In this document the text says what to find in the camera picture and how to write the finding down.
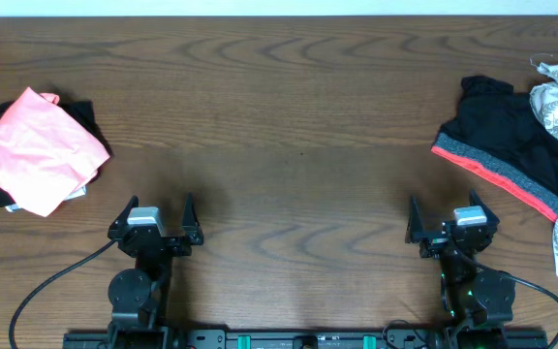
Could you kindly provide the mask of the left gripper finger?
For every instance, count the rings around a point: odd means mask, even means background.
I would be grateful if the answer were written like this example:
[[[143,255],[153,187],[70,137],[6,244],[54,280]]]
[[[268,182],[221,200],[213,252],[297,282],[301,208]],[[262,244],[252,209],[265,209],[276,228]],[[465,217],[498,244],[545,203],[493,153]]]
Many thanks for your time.
[[[195,211],[192,193],[187,195],[181,228],[188,238],[200,238],[202,236],[202,227]]]
[[[118,214],[115,220],[111,223],[111,230],[117,232],[127,225],[128,217],[133,208],[139,206],[139,198],[133,195],[125,208]]]

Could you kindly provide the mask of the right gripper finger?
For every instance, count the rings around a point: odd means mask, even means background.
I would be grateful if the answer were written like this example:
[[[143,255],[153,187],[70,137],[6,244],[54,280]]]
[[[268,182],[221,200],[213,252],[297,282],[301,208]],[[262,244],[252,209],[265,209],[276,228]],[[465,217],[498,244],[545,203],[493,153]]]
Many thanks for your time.
[[[419,213],[419,206],[415,196],[410,197],[409,219],[406,230],[407,241],[421,241],[425,230]]]
[[[479,195],[474,189],[469,191],[469,203],[471,206],[479,206],[486,217],[486,223],[491,226],[498,225],[498,217],[492,212],[492,210],[481,200]]]

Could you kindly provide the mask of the black leggings with red waistband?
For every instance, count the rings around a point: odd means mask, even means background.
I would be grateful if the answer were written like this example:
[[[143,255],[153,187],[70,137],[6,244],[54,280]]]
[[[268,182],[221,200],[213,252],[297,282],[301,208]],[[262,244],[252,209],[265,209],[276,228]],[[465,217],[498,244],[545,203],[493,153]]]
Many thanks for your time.
[[[535,117],[527,93],[486,76],[461,80],[456,117],[431,151],[558,218],[558,140]]]

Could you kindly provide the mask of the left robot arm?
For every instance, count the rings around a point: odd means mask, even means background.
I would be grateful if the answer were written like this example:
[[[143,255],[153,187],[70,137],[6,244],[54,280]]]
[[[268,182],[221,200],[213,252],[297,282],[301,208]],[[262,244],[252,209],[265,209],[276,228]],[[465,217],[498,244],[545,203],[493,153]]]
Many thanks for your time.
[[[186,198],[180,236],[164,234],[160,211],[139,206],[134,196],[108,228],[108,238],[135,260],[108,286],[112,305],[108,349],[181,349],[186,334],[167,324],[172,260],[204,243],[192,195]]]

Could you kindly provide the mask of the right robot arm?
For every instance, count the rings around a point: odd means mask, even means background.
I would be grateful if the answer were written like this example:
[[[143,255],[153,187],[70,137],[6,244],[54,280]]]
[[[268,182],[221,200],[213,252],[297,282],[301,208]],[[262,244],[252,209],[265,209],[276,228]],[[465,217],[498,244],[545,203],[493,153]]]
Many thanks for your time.
[[[405,241],[419,246],[423,259],[441,266],[441,299],[452,322],[423,339],[425,348],[507,348],[504,325],[513,318],[515,284],[497,270],[480,267],[478,253],[490,245],[499,218],[479,198],[453,211],[438,230],[426,230],[417,199],[409,201]]]

